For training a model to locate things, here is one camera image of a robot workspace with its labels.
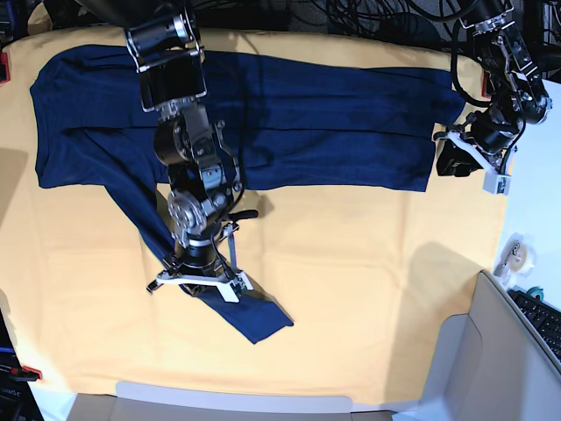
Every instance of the metal bracket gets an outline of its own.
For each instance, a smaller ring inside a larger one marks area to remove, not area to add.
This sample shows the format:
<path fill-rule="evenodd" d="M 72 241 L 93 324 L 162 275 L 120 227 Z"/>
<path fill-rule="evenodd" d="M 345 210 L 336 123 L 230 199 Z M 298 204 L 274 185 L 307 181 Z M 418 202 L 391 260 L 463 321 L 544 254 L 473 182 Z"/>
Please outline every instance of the metal bracket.
<path fill-rule="evenodd" d="M 155 280 L 161 285 L 202 285 L 217 287 L 226 303 L 239 303 L 239 297 L 246 291 L 253 291 L 252 283 L 244 271 L 236 273 L 236 279 L 228 279 L 225 274 L 218 277 L 196 275 L 170 275 L 167 271 L 160 273 Z"/>
<path fill-rule="evenodd" d="M 467 143 L 461 138 L 461 133 L 456 131 L 447 132 L 444 136 L 439 139 L 446 139 L 451 141 L 456 147 L 460 148 L 462 151 L 469 153 L 478 164 L 481 165 L 485 171 L 485 181 L 483 181 L 483 190 L 488 191 L 494 195 L 502 194 L 507 195 L 510 189 L 510 175 L 500 174 L 499 171 L 485 159 L 483 154 L 477 149 L 475 145 Z"/>

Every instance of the tape roll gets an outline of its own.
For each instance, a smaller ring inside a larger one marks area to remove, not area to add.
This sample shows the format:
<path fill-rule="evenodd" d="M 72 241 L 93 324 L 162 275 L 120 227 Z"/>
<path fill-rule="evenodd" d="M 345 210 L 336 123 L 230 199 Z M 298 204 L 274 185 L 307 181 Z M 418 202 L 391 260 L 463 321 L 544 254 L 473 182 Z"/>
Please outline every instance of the tape roll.
<path fill-rule="evenodd" d="M 520 244 L 516 254 L 508 261 L 508 268 L 516 275 L 529 275 L 536 265 L 536 252 L 533 248 Z"/>

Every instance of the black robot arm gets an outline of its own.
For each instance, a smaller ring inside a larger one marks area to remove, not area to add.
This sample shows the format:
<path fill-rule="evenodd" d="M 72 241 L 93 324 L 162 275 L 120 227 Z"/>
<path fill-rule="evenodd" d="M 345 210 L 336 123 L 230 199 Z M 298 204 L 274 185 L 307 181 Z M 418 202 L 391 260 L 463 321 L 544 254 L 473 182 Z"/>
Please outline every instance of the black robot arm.
<path fill-rule="evenodd" d="M 470 0 L 458 0 L 466 7 Z M 484 110 L 470 114 L 463 125 L 437 133 L 449 140 L 437 161 L 439 175 L 468 176 L 486 171 L 484 188 L 492 193 L 508 193 L 508 163 L 526 125 L 542 123 L 551 100 L 537 65 L 532 61 L 516 23 L 509 16 L 508 0 L 479 0 L 477 6 L 452 31 L 451 73 L 456 91 Z M 471 98 L 459 85 L 458 33 L 463 26 L 473 45 L 473 56 L 484 68 L 490 101 Z"/>

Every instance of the white surface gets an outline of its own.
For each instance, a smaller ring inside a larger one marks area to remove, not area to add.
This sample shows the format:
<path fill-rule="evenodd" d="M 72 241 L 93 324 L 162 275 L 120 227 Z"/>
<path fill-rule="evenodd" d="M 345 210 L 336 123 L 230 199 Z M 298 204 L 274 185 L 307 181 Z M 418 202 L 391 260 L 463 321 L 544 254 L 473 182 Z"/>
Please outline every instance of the white surface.
<path fill-rule="evenodd" d="M 545 82 L 545 88 L 553 109 L 519 141 L 497 257 L 512 235 L 523 235 L 536 250 L 536 267 L 516 285 L 542 287 L 544 301 L 561 308 L 561 85 Z"/>
<path fill-rule="evenodd" d="M 66 421 L 76 400 L 76 393 L 52 392 L 29 383 L 33 397 L 45 421 Z"/>

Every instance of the black cable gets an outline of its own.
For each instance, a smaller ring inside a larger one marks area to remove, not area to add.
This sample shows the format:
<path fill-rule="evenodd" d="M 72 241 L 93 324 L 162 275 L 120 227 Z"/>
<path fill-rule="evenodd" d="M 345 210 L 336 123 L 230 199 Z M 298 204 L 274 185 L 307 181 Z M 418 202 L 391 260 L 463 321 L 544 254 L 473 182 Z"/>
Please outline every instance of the black cable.
<path fill-rule="evenodd" d="M 438 15 L 432 15 L 428 13 L 425 9 L 417 6 L 413 0 L 405 0 L 405 1 L 408 3 L 409 6 L 411 6 L 411 9 L 419 13 L 422 17 L 427 18 L 428 20 L 432 20 L 433 22 L 451 22 L 453 20 L 463 18 L 470 11 L 475 9 L 479 3 L 479 0 L 472 0 L 470 5 L 467 6 L 465 9 L 460 9 L 459 11 L 456 11 L 448 16 L 438 16 Z"/>
<path fill-rule="evenodd" d="M 475 107 L 487 108 L 491 105 L 490 101 L 480 101 L 479 99 L 473 98 L 470 94 L 464 91 L 464 89 L 459 84 L 458 79 L 458 35 L 461 23 L 459 20 L 456 21 L 454 27 L 452 28 L 452 49 L 451 49 L 451 60 L 450 60 L 450 73 L 452 76 L 452 84 L 454 89 L 459 93 L 459 95 L 471 105 Z"/>
<path fill-rule="evenodd" d="M 514 147 L 516 146 L 516 143 L 524 134 L 525 130 L 526 130 L 526 118 L 522 117 L 522 129 L 520 129 L 520 131 L 518 132 L 518 136 L 516 136 L 516 139 L 514 139 L 512 143 L 508 146 L 507 150 L 505 151 L 505 154 L 502 155 L 502 162 L 501 162 L 501 166 L 499 167 L 499 174 L 505 174 L 505 171 L 507 170 L 508 158 L 510 157 L 510 154 L 512 153 Z"/>

